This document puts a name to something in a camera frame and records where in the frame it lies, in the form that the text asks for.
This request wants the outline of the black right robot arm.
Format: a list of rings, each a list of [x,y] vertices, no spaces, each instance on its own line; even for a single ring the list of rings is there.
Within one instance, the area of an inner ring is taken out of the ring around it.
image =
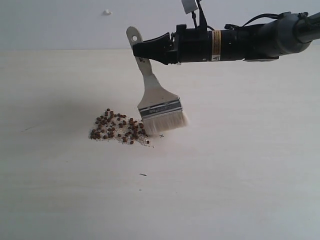
[[[269,23],[242,26],[226,24],[212,30],[207,25],[187,28],[179,24],[173,33],[133,44],[135,57],[151,59],[164,65],[197,62],[270,62],[280,56],[306,50],[320,38],[319,13],[264,13],[258,18],[272,18]]]

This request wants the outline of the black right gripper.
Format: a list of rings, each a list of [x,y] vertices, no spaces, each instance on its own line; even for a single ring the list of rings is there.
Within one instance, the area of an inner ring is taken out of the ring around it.
[[[210,62],[212,58],[212,28],[198,25],[188,28],[178,24],[176,31],[149,40],[135,43],[133,55],[138,58],[155,60],[164,65]]]

